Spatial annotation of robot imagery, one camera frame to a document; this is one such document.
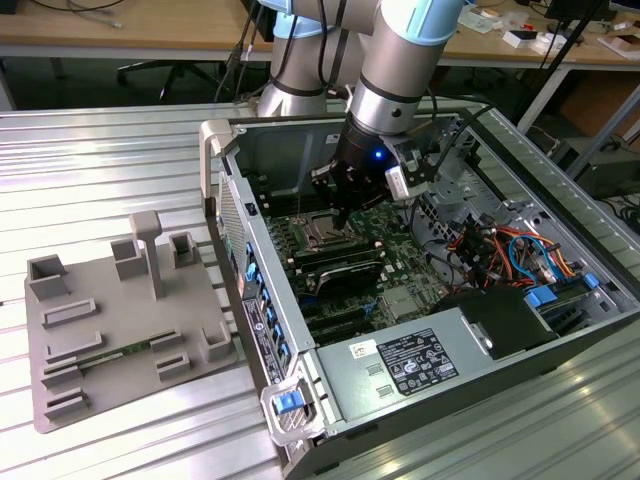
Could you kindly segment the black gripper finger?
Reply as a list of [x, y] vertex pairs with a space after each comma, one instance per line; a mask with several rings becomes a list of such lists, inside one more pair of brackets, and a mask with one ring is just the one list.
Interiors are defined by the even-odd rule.
[[336, 180], [335, 227], [343, 229], [352, 212], [369, 210], [388, 197], [384, 182], [358, 172], [340, 174]]
[[331, 208], [348, 206], [348, 166], [342, 160], [310, 170], [311, 184], [316, 194]]

